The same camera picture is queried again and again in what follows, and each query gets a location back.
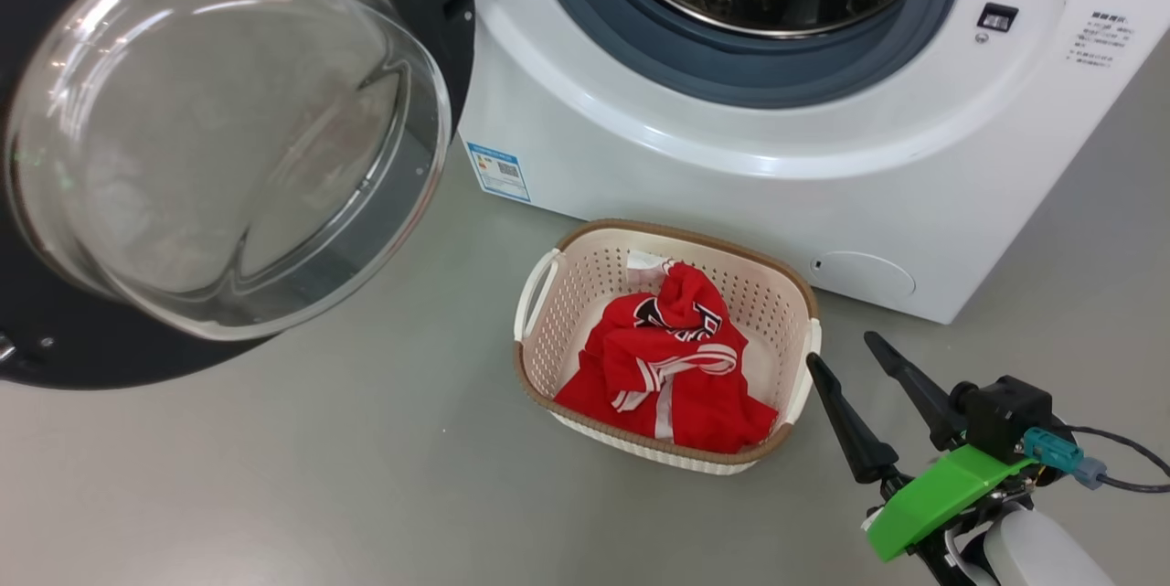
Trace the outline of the cream laundry basket, brown rim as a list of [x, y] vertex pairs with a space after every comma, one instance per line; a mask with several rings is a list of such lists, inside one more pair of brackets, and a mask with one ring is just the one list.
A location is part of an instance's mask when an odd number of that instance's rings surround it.
[[[765, 441], [732, 455], [702, 451], [618, 429], [555, 401], [577, 372], [603, 306], [624, 294], [656, 290], [655, 281], [628, 277], [632, 253], [688, 262], [718, 287], [731, 323], [746, 337], [750, 395], [778, 411]], [[814, 391], [806, 358], [823, 349], [814, 291], [785, 262], [703, 233], [617, 218], [581, 225], [534, 266], [512, 333], [522, 388], [558, 422], [617, 450], [710, 476], [743, 473], [782, 447]]]

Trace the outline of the red and white jersey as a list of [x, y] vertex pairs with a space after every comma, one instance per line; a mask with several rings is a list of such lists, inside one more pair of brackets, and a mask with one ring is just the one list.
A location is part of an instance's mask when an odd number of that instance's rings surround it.
[[567, 411], [644, 437], [713, 453], [764, 442], [779, 414], [751, 397], [742, 368], [748, 339], [706, 273], [633, 251], [629, 292], [603, 308], [555, 400]]

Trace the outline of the printed warning text label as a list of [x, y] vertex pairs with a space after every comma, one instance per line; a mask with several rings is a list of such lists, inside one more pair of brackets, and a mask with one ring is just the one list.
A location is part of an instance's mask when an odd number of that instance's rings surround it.
[[1092, 69], [1112, 69], [1133, 44], [1136, 32], [1127, 16], [1094, 11], [1071, 37], [1066, 60]]

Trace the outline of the black washer door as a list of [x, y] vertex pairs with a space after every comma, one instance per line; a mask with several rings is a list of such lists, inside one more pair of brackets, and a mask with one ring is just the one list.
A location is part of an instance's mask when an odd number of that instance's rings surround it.
[[326, 313], [425, 214], [473, 0], [0, 0], [0, 382], [133, 388]]

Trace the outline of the white front-load washing machine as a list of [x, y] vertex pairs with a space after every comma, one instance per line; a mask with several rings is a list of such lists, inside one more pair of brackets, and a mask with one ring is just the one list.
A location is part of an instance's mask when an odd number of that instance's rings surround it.
[[[558, 0], [473, 1], [460, 132], [517, 158], [530, 206], [715, 233], [814, 287], [819, 254], [875, 254], [916, 282], [886, 308], [942, 324], [1170, 33], [1170, 0], [954, 0], [925, 49], [878, 85], [748, 110], [632, 73]], [[977, 26], [985, 4], [1019, 8], [1011, 32]], [[1066, 60], [1094, 11], [1136, 32], [1112, 69]]]

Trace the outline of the blue energy label sticker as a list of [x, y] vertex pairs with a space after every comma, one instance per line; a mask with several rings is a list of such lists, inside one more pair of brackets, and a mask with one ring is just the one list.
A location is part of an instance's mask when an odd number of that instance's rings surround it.
[[531, 197], [517, 158], [500, 152], [500, 150], [486, 149], [473, 142], [467, 142], [464, 149], [472, 157], [473, 168], [475, 168], [480, 186], [486, 193], [504, 197], [511, 201], [531, 204]]

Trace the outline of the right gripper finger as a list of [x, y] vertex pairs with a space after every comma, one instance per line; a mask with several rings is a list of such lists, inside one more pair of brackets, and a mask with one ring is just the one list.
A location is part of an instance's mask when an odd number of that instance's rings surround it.
[[911, 364], [897, 349], [875, 331], [866, 331], [863, 342], [883, 372], [904, 389], [915, 411], [931, 433], [931, 443], [940, 451], [961, 448], [966, 422], [952, 409], [950, 398], [937, 382]]
[[873, 485], [899, 476], [899, 453], [879, 440], [856, 414], [844, 394], [839, 378], [823, 361], [823, 357], [810, 353], [805, 361], [854, 481], [860, 485]]

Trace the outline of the grey oval recessed panel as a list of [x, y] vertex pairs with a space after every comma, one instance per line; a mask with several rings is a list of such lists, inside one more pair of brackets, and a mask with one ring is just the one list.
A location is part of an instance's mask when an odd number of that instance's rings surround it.
[[873, 305], [890, 306], [916, 290], [901, 266], [863, 251], [825, 251], [811, 258], [808, 273], [819, 289]]

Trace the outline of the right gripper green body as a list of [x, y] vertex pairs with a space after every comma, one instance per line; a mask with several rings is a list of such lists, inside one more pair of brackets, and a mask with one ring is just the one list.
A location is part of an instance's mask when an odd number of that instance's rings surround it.
[[949, 451], [892, 495], [868, 523], [867, 539], [878, 559], [892, 561], [1033, 464], [1035, 460], [1027, 457], [1003, 463], [970, 444]]

